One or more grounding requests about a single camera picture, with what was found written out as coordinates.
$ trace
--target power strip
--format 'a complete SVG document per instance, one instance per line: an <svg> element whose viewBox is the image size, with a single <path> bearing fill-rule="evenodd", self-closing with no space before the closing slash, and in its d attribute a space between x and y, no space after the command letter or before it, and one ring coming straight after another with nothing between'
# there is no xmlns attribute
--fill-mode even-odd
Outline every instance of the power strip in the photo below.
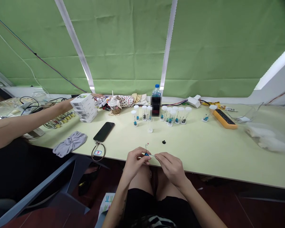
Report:
<svg viewBox="0 0 285 228"><path fill-rule="evenodd" d="M222 110L216 109L213 115L220 121L226 129L237 129L237 125Z"/></svg>

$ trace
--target leg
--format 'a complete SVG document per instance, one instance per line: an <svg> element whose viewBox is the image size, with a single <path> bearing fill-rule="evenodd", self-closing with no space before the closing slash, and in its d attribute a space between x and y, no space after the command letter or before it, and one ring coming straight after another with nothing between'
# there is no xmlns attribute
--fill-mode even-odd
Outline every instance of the leg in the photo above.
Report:
<svg viewBox="0 0 285 228"><path fill-rule="evenodd" d="M150 169L142 165L130 183L126 206L124 210L124 222L129 224L142 216L151 214L156 206L156 200L150 183Z"/></svg>
<svg viewBox="0 0 285 228"><path fill-rule="evenodd" d="M156 199L158 201L165 199L167 196L177 197L186 200L183 194L181 194L181 192L169 181L169 179L164 174L162 168L157 169L157 176L158 187L156 191Z"/></svg>
<svg viewBox="0 0 285 228"><path fill-rule="evenodd" d="M151 187L151 176L150 169L147 165L142 165L130 183L129 190L133 188L138 188L144 190L145 192L153 195L152 187Z"/></svg>
<svg viewBox="0 0 285 228"><path fill-rule="evenodd" d="M162 168L158 168L157 173L157 215L170 219L177 227L200 227L183 194L168 180Z"/></svg>

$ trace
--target small tag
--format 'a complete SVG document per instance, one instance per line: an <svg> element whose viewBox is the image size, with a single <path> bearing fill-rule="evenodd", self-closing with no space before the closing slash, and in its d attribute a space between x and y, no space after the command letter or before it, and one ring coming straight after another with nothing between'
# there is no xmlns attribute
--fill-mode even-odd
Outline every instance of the small tag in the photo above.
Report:
<svg viewBox="0 0 285 228"><path fill-rule="evenodd" d="M95 155L101 155L102 151L101 150L97 150L94 152Z"/></svg>

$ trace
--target white paper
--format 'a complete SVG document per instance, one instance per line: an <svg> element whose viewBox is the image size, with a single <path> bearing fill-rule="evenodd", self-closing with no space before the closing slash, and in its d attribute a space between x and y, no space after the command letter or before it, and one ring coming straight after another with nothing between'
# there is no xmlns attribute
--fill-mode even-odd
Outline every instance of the white paper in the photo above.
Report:
<svg viewBox="0 0 285 228"><path fill-rule="evenodd" d="M110 208L112 201L114 199L114 196L115 196L115 193L106 193L105 194L104 199L102 200L100 208L99 208L98 218L102 212L105 212Z"/></svg>

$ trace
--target smartphone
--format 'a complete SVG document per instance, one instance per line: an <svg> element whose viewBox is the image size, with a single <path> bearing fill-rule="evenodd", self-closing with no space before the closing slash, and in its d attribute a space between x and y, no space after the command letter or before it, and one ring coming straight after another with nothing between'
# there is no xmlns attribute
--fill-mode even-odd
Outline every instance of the smartphone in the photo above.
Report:
<svg viewBox="0 0 285 228"><path fill-rule="evenodd" d="M95 141L103 142L114 126L115 123L106 122L93 139Z"/></svg>

